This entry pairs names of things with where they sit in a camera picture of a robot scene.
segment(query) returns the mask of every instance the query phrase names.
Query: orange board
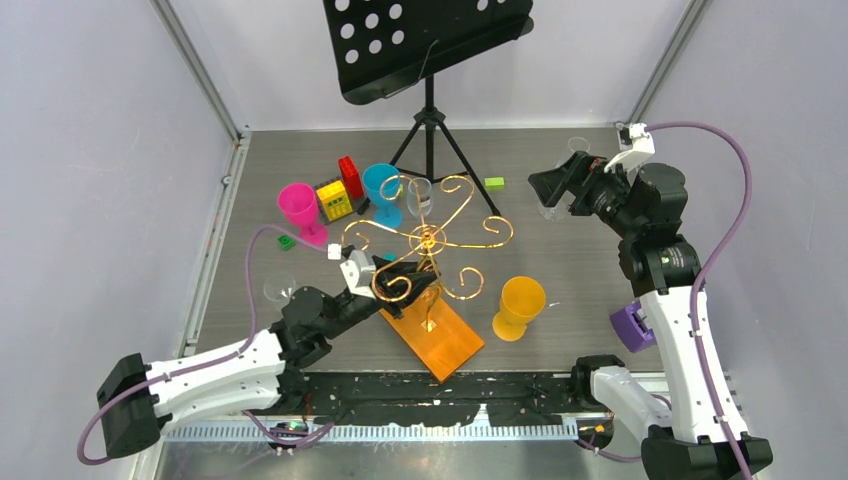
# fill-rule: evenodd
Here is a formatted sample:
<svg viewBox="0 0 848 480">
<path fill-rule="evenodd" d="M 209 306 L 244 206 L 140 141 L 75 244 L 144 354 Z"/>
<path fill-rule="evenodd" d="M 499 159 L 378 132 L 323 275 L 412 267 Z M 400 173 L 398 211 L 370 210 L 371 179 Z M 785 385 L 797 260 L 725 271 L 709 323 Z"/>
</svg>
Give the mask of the orange board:
<svg viewBox="0 0 848 480">
<path fill-rule="evenodd" d="M 431 301 L 427 293 L 421 295 L 403 310 L 403 318 L 399 319 L 392 318 L 385 310 L 380 313 L 442 383 L 483 348 L 484 342 L 441 298 L 433 305 L 430 321 L 426 322 Z"/>
</svg>

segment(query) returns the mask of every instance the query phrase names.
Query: green block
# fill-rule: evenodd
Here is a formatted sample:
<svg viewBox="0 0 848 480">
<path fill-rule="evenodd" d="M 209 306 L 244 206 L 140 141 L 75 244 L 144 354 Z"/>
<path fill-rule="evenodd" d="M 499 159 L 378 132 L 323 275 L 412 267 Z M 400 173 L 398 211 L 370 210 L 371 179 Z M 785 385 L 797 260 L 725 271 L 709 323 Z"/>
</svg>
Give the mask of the green block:
<svg viewBox="0 0 848 480">
<path fill-rule="evenodd" d="M 277 238 L 277 241 L 280 242 L 280 248 L 283 250 L 291 250 L 295 244 L 294 239 L 288 235 L 280 235 L 280 237 Z"/>
<path fill-rule="evenodd" d="M 489 177 L 483 181 L 483 185 L 486 187 L 486 190 L 490 192 L 503 190 L 504 180 L 503 177 Z"/>
</svg>

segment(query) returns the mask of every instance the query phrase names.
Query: purple block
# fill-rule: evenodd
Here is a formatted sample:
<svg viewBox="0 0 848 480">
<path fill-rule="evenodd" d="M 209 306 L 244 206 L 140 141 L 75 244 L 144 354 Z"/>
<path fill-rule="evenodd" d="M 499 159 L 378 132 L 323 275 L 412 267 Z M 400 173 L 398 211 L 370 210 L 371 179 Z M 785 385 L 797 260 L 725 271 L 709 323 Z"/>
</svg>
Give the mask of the purple block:
<svg viewBox="0 0 848 480">
<path fill-rule="evenodd" d="M 621 343 L 633 353 L 657 344 L 654 331 L 648 328 L 640 318 L 641 308 L 642 305 L 639 302 L 633 302 L 610 315 L 612 328 L 615 329 Z"/>
</svg>

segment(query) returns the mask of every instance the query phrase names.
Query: music stand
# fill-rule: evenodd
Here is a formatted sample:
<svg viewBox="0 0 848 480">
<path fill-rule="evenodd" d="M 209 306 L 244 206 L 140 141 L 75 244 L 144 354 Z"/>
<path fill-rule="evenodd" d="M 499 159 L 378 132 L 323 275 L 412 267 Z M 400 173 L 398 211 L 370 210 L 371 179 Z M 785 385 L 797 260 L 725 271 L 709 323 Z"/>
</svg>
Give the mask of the music stand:
<svg viewBox="0 0 848 480">
<path fill-rule="evenodd" d="M 493 215 L 500 210 L 436 108 L 433 76 L 533 29 L 532 0 L 324 0 L 342 96 L 354 105 L 389 98 L 424 83 L 424 108 L 392 157 L 395 165 L 424 126 L 426 173 L 398 170 L 438 183 L 435 177 L 436 127 L 456 152 Z M 357 213 L 368 207 L 364 202 Z"/>
</svg>

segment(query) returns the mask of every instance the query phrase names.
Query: pink goblet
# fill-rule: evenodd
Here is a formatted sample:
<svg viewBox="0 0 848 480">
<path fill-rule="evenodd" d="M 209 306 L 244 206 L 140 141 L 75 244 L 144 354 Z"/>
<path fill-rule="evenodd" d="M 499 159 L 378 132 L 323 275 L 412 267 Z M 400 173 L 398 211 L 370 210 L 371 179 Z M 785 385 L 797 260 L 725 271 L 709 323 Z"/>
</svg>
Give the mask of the pink goblet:
<svg viewBox="0 0 848 480">
<path fill-rule="evenodd" d="M 300 238 L 313 245 L 327 242 L 327 227 L 318 223 L 315 191 L 305 183 L 287 185 L 277 197 L 277 205 L 292 225 L 300 227 Z"/>
</svg>

